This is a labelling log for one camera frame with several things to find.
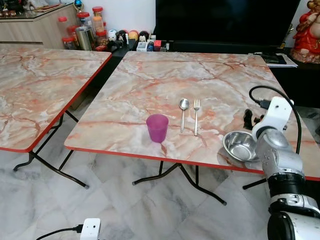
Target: metal bowl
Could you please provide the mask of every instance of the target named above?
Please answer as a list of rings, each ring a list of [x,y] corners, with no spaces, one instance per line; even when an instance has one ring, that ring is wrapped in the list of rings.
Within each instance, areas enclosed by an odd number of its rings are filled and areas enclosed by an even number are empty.
[[[256,162],[259,160],[255,152],[257,143],[249,132],[228,132],[223,137],[222,143],[228,154],[238,161]]]

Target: plastic cup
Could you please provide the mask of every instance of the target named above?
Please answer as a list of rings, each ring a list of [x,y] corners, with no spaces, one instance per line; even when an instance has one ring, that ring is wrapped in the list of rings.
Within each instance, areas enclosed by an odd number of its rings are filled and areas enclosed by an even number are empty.
[[[146,125],[150,138],[155,143],[162,143],[166,139],[169,119],[162,114],[154,114],[148,117]]]

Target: red statue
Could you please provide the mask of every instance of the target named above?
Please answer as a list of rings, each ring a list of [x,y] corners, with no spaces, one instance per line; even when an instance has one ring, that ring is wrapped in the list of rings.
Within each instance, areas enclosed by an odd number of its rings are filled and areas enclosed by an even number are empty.
[[[291,55],[303,63],[320,64],[320,0],[307,3],[310,11],[300,17]]]

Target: black tv screen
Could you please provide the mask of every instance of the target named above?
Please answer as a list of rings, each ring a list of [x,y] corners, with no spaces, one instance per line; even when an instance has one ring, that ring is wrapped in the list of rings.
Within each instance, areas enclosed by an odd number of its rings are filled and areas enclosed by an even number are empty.
[[[156,0],[157,39],[280,46],[299,0]]]

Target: spoon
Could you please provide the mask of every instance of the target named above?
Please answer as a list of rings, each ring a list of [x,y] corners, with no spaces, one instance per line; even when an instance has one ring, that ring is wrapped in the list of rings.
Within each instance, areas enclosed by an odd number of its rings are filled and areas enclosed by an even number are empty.
[[[179,103],[179,107],[182,110],[182,117],[181,117],[181,132],[184,131],[185,128],[185,110],[187,110],[189,108],[189,102],[188,99],[186,98],[182,98],[180,103]]]

